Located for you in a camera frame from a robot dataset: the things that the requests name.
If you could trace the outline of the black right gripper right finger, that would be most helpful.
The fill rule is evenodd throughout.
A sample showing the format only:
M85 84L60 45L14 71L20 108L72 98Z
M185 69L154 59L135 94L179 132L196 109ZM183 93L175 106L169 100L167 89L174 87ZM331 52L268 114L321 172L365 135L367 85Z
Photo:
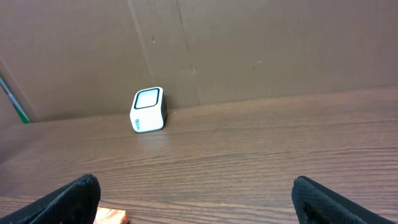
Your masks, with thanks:
M394 224L306 176L294 180L292 202L300 224Z

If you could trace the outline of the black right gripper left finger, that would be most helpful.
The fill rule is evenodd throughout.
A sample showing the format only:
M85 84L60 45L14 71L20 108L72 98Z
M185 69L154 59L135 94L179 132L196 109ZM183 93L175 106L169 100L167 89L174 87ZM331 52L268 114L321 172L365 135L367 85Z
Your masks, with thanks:
M83 175L1 218L3 224L93 224L101 197L98 179Z

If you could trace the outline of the orange tissue packet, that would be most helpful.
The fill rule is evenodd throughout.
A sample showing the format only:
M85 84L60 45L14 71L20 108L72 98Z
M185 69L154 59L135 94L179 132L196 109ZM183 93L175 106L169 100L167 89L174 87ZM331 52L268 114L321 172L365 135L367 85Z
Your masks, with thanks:
M125 210L98 207L93 224L129 224Z

